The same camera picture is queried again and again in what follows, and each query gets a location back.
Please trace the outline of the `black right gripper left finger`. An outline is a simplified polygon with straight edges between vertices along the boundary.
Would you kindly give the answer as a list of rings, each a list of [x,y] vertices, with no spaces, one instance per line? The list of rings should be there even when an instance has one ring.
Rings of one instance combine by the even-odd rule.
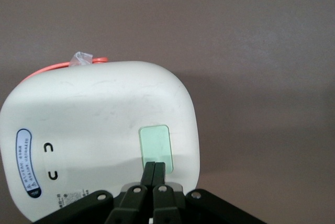
[[[155,165],[146,163],[141,181],[128,185],[117,197],[107,191],[95,191],[34,223],[140,223]]]

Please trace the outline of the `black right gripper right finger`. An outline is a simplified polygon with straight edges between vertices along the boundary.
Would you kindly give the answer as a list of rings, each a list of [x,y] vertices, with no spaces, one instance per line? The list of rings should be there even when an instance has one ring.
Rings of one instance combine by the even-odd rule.
[[[154,223],[264,223],[204,189],[186,195],[165,182],[165,163],[153,163]]]

